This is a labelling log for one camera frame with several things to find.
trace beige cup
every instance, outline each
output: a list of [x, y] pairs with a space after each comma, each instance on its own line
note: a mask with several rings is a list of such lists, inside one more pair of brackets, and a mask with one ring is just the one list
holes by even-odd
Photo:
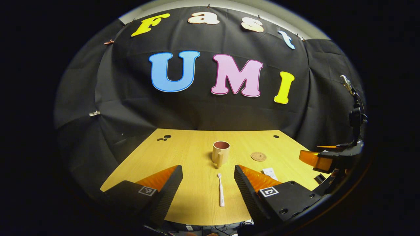
[[216, 141], [213, 143], [212, 161], [217, 164], [217, 168], [228, 161], [230, 148], [231, 145], [225, 141]]

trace toothbrush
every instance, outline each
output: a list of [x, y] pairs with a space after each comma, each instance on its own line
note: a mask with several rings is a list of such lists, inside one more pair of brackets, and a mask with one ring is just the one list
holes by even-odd
[[219, 177], [219, 182], [220, 182], [220, 185], [219, 185], [219, 190], [220, 190], [220, 206], [221, 207], [224, 207], [225, 206], [225, 198], [223, 196], [222, 174], [221, 173], [217, 174], [217, 177]]

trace tabletop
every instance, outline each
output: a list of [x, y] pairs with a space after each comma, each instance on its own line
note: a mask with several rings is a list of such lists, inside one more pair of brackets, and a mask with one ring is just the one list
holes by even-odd
[[[158, 139], [171, 135], [166, 141]], [[230, 143], [228, 161], [219, 169], [211, 160], [213, 143]], [[319, 172], [299, 160], [305, 147], [282, 133], [269, 131], [195, 131], [158, 128], [144, 140], [108, 177], [100, 188], [106, 191], [123, 180], [137, 182], [156, 172], [181, 165], [183, 176], [165, 220], [191, 225], [213, 226], [251, 219], [234, 179], [234, 166], [255, 171], [273, 168], [280, 182], [295, 181], [309, 190], [318, 186]], [[251, 158], [262, 152], [267, 159]], [[219, 179], [225, 206], [219, 206]]]

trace pink letter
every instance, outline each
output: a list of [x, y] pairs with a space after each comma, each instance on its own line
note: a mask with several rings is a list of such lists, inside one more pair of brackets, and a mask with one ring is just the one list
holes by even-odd
[[226, 79], [232, 88], [232, 92], [237, 94], [239, 89], [246, 81], [245, 88], [241, 91], [242, 95], [247, 97], [258, 97], [260, 91], [258, 85], [260, 82], [260, 70], [263, 64], [256, 60], [249, 60], [239, 71], [234, 59], [225, 54], [213, 56], [217, 61], [216, 85], [211, 88], [213, 94], [227, 94], [229, 89], [226, 87]]

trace round cork coaster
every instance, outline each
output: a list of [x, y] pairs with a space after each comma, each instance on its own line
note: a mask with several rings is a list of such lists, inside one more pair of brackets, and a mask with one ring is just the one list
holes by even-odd
[[267, 159], [266, 155], [262, 152], [253, 152], [251, 158], [256, 161], [265, 161]]

